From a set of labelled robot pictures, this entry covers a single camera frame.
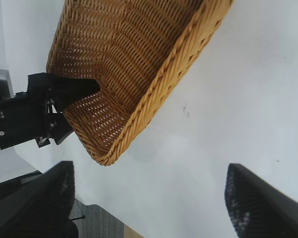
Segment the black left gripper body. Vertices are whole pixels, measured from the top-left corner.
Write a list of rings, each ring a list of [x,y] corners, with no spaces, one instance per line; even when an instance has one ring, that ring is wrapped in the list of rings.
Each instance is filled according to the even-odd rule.
[[[28,76],[26,92],[0,101],[0,150],[35,140],[38,147],[50,144],[47,73]]]

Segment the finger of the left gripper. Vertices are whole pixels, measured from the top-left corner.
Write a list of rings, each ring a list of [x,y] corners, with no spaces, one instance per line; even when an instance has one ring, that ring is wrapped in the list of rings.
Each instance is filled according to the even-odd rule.
[[[100,85],[94,79],[67,78],[48,73],[47,80],[49,99],[58,113],[100,90]]]
[[[73,128],[63,114],[52,114],[50,131],[55,143],[60,145],[73,132]]]

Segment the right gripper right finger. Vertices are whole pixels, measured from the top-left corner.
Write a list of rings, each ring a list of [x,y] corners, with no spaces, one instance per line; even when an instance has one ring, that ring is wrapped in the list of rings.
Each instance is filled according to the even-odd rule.
[[[298,203],[241,164],[229,164],[224,200],[239,238],[298,238]]]

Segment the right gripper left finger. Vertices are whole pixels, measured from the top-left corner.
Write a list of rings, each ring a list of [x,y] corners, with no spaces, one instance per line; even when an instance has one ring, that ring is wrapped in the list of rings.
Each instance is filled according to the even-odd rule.
[[[0,200],[0,238],[76,238],[74,164],[62,161]]]

